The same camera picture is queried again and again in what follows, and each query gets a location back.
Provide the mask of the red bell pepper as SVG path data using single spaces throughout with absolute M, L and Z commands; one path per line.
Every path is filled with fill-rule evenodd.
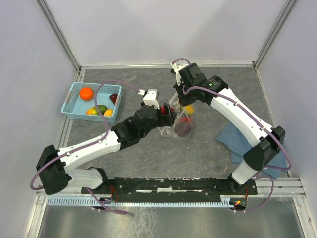
M 179 121 L 180 121 L 180 122 L 193 123 L 193 119 L 192 119 L 192 118 L 181 118 Z

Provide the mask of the dark purple fruit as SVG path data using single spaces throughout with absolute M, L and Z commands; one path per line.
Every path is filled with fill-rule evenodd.
M 175 128 L 174 128 L 174 133 L 179 136 L 179 137 L 186 137 L 192 129 L 192 126 L 188 122 L 179 122 Z

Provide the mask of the yellow orange round fruit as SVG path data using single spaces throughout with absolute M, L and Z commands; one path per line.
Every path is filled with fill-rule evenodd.
M 188 106 L 180 106 L 180 111 L 187 114 L 188 116 L 191 116 L 194 112 L 195 109 L 193 106 L 188 105 Z

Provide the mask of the clear zip top bag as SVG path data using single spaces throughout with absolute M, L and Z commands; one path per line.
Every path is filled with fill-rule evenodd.
M 189 133 L 186 137 L 179 137 L 179 136 L 177 136 L 177 135 L 174 133 L 174 128 L 175 128 L 175 126 L 180 122 L 179 120 L 180 120 L 181 118 L 192 118 L 192 119 L 194 120 L 194 118 L 193 118 L 194 113 L 193 113 L 191 116 L 188 116 L 187 114 L 185 114 L 185 113 L 183 113 L 183 112 L 180 111 L 180 106 L 181 106 L 181 105 L 180 105 L 180 101 L 179 101 L 179 98 L 178 98 L 178 94 L 177 94 L 177 93 L 175 93 L 175 94 L 172 96 L 172 98 L 169 100 L 169 104 L 170 104 L 171 107 L 174 109 L 174 111 L 177 113 L 176 120 L 175 120 L 175 123 L 174 123 L 174 125 L 173 125 L 172 127 L 168 127 L 168 126 L 166 126 L 166 127 L 160 127 L 160 128 L 159 128 L 160 134 L 161 134 L 161 136 L 163 136 L 163 137 L 175 138 L 175 139 L 185 139 L 186 137 L 188 137 L 188 136 L 190 135 L 191 131 L 190 131 L 190 133 Z

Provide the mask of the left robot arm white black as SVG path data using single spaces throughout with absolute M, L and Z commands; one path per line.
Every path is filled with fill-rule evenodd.
M 173 126 L 176 116 L 168 103 L 158 109 L 143 105 L 133 116 L 114 125 L 108 133 L 70 147 L 45 147 L 36 165 L 41 188 L 47 195 L 59 193 L 67 187 L 87 187 L 98 193 L 107 192 L 109 180 L 103 170 L 82 170 L 79 166 L 101 155 L 133 146 L 157 127 Z

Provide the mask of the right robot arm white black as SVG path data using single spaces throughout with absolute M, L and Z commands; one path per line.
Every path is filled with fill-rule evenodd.
M 285 130 L 272 127 L 249 110 L 233 93 L 227 83 L 214 75 L 206 78 L 196 63 L 171 63 L 171 73 L 176 76 L 174 88 L 179 103 L 188 106 L 196 101 L 206 103 L 222 113 L 245 136 L 251 149 L 231 174 L 227 188 L 238 194 L 245 189 L 245 183 L 261 171 L 279 152 Z

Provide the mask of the red apple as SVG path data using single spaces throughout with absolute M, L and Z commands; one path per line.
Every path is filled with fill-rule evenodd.
M 160 107 L 160 110 L 161 110 L 161 113 L 162 113 L 162 115 L 167 115 L 167 110 L 166 110 L 166 108 L 165 108 L 165 105 L 162 105 L 161 107 Z

